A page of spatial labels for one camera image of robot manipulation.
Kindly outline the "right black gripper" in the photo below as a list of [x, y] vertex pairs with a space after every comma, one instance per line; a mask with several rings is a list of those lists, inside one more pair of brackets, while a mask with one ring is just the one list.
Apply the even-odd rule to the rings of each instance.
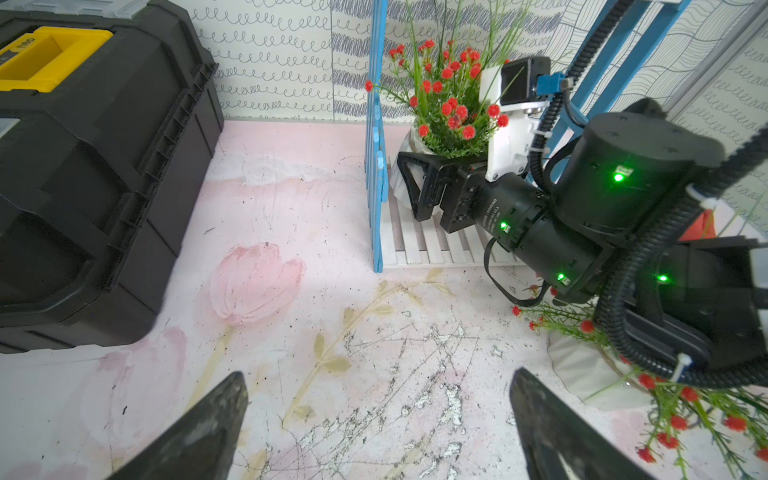
[[436, 206], [443, 215], [440, 226], [454, 233], [478, 225], [498, 231], [498, 198], [487, 181], [484, 164], [468, 164], [467, 157], [399, 152], [396, 165], [405, 182], [416, 221], [428, 220]]

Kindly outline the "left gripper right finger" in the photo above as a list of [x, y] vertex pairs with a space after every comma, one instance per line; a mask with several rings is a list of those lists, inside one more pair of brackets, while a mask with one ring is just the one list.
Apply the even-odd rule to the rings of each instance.
[[525, 368], [509, 388], [531, 479], [649, 479]]

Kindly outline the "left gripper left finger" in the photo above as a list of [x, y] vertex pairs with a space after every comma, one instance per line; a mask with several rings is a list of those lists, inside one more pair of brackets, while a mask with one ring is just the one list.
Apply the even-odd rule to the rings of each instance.
[[226, 479], [248, 407], [244, 375], [230, 373], [113, 479]]

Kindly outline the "red flower pot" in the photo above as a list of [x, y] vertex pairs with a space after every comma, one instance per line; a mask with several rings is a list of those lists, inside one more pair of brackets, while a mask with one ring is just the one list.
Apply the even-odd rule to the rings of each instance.
[[366, 79], [366, 93], [405, 112], [415, 151], [487, 164], [490, 136], [507, 118], [492, 124], [499, 112], [480, 102], [480, 75], [525, 58], [517, 46], [530, 2], [404, 1], [401, 13], [401, 37], [384, 51], [381, 81]]
[[752, 454], [767, 460], [767, 392], [755, 387], [694, 387], [654, 375], [620, 355], [594, 321], [595, 306], [558, 306], [536, 287], [529, 299], [513, 303], [514, 316], [547, 337], [554, 374], [583, 404], [605, 411], [644, 408], [645, 434], [636, 449], [639, 459], [655, 463], [663, 453], [687, 478], [692, 468], [683, 436], [697, 429], [712, 439], [735, 479], [751, 479], [747, 458], [733, 445], [749, 442]]

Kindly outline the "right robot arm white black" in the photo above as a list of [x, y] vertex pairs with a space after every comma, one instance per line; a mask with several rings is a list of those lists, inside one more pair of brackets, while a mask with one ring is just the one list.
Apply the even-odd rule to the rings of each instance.
[[402, 152], [396, 164], [414, 216], [435, 207], [448, 232], [479, 226], [563, 303], [597, 300], [610, 344], [652, 374], [692, 387], [767, 382], [767, 247], [743, 236], [688, 240], [694, 221], [761, 165], [767, 133], [733, 153], [669, 122], [642, 99], [598, 114], [546, 156], [557, 115], [590, 61], [628, 18], [615, 2], [593, 28], [529, 146], [532, 181], [498, 174], [490, 156]]

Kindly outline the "blue white two-tier rack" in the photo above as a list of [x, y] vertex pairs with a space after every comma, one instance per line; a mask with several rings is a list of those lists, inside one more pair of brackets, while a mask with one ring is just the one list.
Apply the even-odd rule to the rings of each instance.
[[[618, 22], [608, 38], [603, 52], [597, 56], [594, 66], [580, 81], [574, 95], [575, 107], [583, 107], [589, 93], [593, 93], [598, 81], [604, 78], [610, 61], [615, 60], [635, 27], [654, 7], [652, 3], [662, 5], [653, 20], [640, 36], [638, 42], [629, 51], [626, 60], [597, 97], [588, 112], [591, 118], [613, 107], [631, 80], [640, 72], [654, 50], [690, 5], [691, 1], [637, 1]], [[384, 56], [385, 27], [387, 23], [388, 1], [372, 1], [371, 46], [369, 50], [369, 79], [380, 82]], [[400, 204], [391, 193], [389, 175], [394, 167], [390, 166], [386, 153], [382, 106], [380, 94], [368, 94], [366, 118], [366, 153], [365, 172], [368, 190], [369, 223], [373, 250], [374, 271], [381, 273], [386, 269], [406, 267], [478, 267], [482, 266], [484, 249], [488, 243], [487, 235], [478, 227], [468, 227], [449, 234], [439, 234], [437, 219], [421, 223], [421, 230], [416, 226], [404, 205]], [[491, 266], [509, 267], [523, 265], [512, 254], [500, 247], [494, 247], [491, 253]]]

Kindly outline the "floral pink table mat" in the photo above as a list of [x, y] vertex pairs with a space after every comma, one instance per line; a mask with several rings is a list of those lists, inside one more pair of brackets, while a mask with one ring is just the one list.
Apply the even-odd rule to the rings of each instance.
[[360, 125], [227, 122], [154, 330], [2, 357], [2, 477], [106, 478], [233, 371], [234, 479], [522, 479], [520, 367], [634, 456], [646, 412], [568, 392], [496, 289], [529, 269], [374, 271], [364, 150]]

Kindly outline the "black yellow toolbox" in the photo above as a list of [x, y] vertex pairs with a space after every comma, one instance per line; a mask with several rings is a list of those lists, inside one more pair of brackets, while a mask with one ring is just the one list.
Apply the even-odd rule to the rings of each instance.
[[1, 350], [154, 327], [223, 130], [170, 1], [1, 5]]

